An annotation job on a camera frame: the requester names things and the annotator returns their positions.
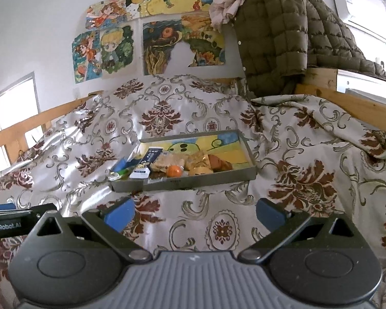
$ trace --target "cartoon girl poster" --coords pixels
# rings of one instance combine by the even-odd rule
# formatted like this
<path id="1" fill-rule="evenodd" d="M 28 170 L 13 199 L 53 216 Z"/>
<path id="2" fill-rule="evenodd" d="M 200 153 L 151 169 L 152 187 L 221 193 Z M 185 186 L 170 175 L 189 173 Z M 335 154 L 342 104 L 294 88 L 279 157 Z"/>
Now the cartoon girl poster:
<path id="1" fill-rule="evenodd" d="M 117 72 L 133 61 L 133 30 L 129 25 L 101 31 L 100 42 L 102 69 L 109 74 Z"/>
<path id="2" fill-rule="evenodd" d="M 76 83 L 100 78 L 100 34 L 98 31 L 85 32 L 72 43 L 74 79 Z"/>
<path id="3" fill-rule="evenodd" d="M 104 0 L 88 8 L 86 29 L 110 28 L 126 20 L 126 0 Z"/>

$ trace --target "bed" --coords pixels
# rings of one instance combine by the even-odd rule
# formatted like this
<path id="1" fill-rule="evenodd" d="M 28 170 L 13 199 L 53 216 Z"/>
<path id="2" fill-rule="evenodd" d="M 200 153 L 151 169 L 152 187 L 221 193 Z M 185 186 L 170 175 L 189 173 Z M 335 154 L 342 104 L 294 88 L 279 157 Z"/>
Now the bed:
<path id="1" fill-rule="evenodd" d="M 54 203 L 63 216 L 107 208 L 126 195 L 109 189 L 109 169 L 137 140 L 239 129 L 256 180 L 183 194 L 129 192 L 136 215 L 123 235 L 153 253 L 237 254 L 269 233 L 256 218 L 260 197 L 315 216 L 343 210 L 383 266 L 373 302 L 386 308 L 386 106 L 312 85 L 252 102 L 246 95 L 234 79 L 143 76 L 45 111 L 0 132 L 13 163 L 0 173 L 0 203 Z M 39 125 L 44 137 L 27 150 L 20 136 Z M 22 240 L 0 240 L 0 308 L 16 302 L 6 271 Z"/>

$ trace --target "bright window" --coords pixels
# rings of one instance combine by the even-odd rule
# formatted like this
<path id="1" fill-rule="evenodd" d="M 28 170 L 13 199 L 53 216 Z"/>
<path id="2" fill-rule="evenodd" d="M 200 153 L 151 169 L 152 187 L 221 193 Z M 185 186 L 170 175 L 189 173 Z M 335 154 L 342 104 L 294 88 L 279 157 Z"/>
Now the bright window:
<path id="1" fill-rule="evenodd" d="M 0 131 L 37 115 L 39 108 L 36 97 L 34 74 L 31 73 L 0 93 Z M 33 147 L 42 137 L 41 127 L 26 132 L 28 147 Z M 0 148 L 0 171 L 10 166 L 4 147 Z"/>

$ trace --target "floral patterned fabric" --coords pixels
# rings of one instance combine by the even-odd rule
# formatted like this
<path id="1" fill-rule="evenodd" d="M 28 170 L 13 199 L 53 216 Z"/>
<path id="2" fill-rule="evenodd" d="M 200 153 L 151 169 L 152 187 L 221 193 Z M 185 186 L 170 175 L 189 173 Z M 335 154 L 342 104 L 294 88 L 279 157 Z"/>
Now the floral patterned fabric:
<path id="1" fill-rule="evenodd" d="M 255 204 L 268 197 L 287 210 L 326 217 L 344 210 L 383 266 L 375 305 L 386 309 L 386 132 L 370 131 L 314 96 L 271 96 L 249 103 L 237 87 L 194 76 L 144 76 L 88 100 L 58 120 L 19 162 L 0 173 L 0 203 L 54 203 L 64 216 L 105 209 L 109 169 L 142 138 L 239 129 L 258 176 L 195 190 L 134 192 L 124 235 L 160 250 L 232 250 L 266 236 Z M 0 241 L 0 308 L 11 307 L 6 271 L 21 238 Z"/>

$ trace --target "cardboard box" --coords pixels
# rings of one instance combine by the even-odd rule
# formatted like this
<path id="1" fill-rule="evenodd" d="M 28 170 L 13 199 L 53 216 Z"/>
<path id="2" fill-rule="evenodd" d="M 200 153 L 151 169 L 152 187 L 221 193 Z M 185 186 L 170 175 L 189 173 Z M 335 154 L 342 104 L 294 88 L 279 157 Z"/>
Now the cardboard box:
<path id="1" fill-rule="evenodd" d="M 110 183 L 114 192 L 180 190 L 256 179 L 257 167 L 249 146 L 239 130 L 193 133 L 143 139 L 140 157 L 149 147 L 163 147 L 176 153 L 193 154 L 199 150 L 230 162 L 233 170 L 163 179 L 119 179 Z"/>

